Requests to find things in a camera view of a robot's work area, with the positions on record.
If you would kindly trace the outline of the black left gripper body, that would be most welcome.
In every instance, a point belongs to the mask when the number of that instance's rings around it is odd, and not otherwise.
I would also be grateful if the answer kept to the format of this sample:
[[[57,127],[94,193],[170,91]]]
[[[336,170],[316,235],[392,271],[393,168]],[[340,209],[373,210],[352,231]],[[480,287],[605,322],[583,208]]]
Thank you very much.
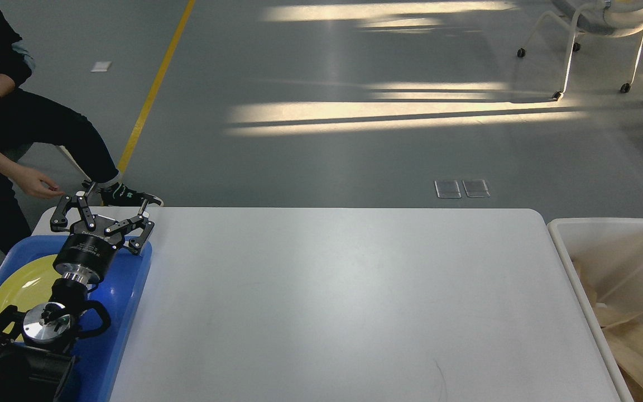
[[[75,233],[69,235],[54,260],[54,270],[84,277],[86,284],[99,284],[111,268],[118,245],[100,237]]]

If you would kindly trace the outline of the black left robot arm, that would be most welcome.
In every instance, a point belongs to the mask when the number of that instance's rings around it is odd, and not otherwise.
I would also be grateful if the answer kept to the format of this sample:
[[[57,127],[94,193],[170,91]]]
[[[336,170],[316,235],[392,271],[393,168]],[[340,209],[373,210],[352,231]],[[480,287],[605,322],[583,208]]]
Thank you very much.
[[[89,293],[104,281],[118,251],[141,253],[154,227],[146,208],[162,203],[143,194],[138,213],[116,221],[91,212],[88,198],[95,188],[91,183],[84,192],[63,196],[52,214],[51,231],[68,237],[52,264],[60,278],[50,298],[26,312],[15,305],[0,312],[0,401],[59,400],[76,364],[76,342],[112,325],[107,308]]]

